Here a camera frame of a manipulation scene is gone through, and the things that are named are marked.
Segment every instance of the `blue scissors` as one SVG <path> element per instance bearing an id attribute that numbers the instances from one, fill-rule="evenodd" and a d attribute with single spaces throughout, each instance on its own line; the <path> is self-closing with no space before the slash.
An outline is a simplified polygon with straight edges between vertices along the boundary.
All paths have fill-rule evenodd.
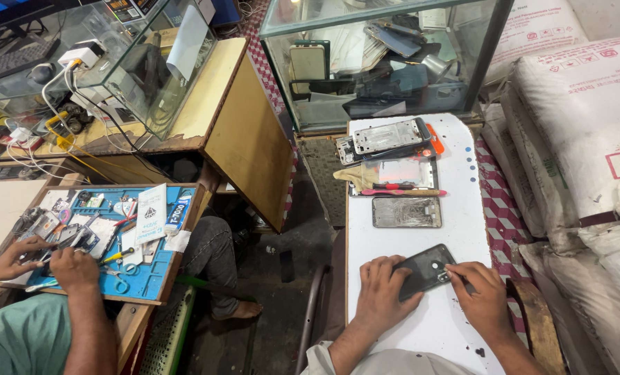
<path id="1" fill-rule="evenodd" d="M 129 290 L 129 284 L 120 277 L 120 274 L 132 276 L 136 274 L 138 270 L 139 266 L 136 264 L 127 264 L 126 266 L 122 266 L 121 269 L 113 269 L 109 266 L 104 266 L 104 269 L 101 271 L 105 272 L 107 275 L 115 276 L 113 288 L 119 294 L 125 294 Z"/>

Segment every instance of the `computer keyboard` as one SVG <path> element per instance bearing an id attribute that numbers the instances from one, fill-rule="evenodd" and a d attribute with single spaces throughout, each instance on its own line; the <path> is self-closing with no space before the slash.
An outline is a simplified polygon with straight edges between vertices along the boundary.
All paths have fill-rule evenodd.
<path id="1" fill-rule="evenodd" d="M 54 39 L 44 44 L 34 43 L 30 47 L 5 53 L 0 56 L 0 78 L 32 68 L 36 64 L 45 63 L 56 51 L 58 45 L 60 45 L 60 39 Z"/>

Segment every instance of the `teal shirt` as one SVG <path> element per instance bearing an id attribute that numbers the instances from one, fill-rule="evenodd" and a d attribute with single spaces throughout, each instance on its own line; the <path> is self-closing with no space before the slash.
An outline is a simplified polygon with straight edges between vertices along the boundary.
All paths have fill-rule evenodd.
<path id="1" fill-rule="evenodd" d="M 43 293 L 0 309 L 0 374 L 62 374 L 70 344 L 67 296 Z"/>

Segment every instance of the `yellow screwdriver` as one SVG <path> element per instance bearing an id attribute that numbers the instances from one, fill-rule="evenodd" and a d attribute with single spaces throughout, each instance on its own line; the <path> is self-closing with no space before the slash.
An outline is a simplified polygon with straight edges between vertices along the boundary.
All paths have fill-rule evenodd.
<path id="1" fill-rule="evenodd" d="M 134 248 L 129 248 L 129 249 L 125 250 L 125 251 L 122 251 L 122 252 L 119 252 L 119 253 L 115 254 L 114 256 L 109 256 L 109 257 L 108 257 L 108 258 L 106 258 L 105 260 L 100 261 L 100 262 L 99 262 L 99 266 L 100 266 L 100 267 L 102 267 L 102 266 L 104 266 L 106 263 L 108 263 L 108 262 L 110 262 L 110 261 L 112 261 L 112 260 L 120 259 L 120 258 L 122 258 L 123 256 L 126 256 L 127 254 L 131 254 L 131 253 L 133 253 L 133 252 L 134 252 Z"/>

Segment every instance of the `white table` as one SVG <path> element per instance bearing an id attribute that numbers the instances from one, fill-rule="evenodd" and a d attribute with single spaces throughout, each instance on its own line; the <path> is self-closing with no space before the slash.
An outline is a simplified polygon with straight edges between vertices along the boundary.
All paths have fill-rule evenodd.
<path id="1" fill-rule="evenodd" d="M 417 116 L 364 119 L 349 122 L 349 133 L 366 127 L 392 124 Z M 438 243 L 447 246 L 454 259 L 480 261 L 491 266 L 486 220 L 481 201 L 478 166 L 470 130 L 452 114 L 422 115 L 431 124 L 446 150 L 437 157 L 441 228 L 375 228 L 372 198 L 347 200 L 347 317 L 354 318 L 360 292 L 359 267 L 379 256 L 406 257 Z M 421 304 L 407 319 L 389 330 L 371 352 L 399 348 L 431 352 L 475 374 L 504 374 L 495 355 L 467 323 L 450 284 L 426 292 Z M 483 348 L 485 357 L 475 353 Z"/>

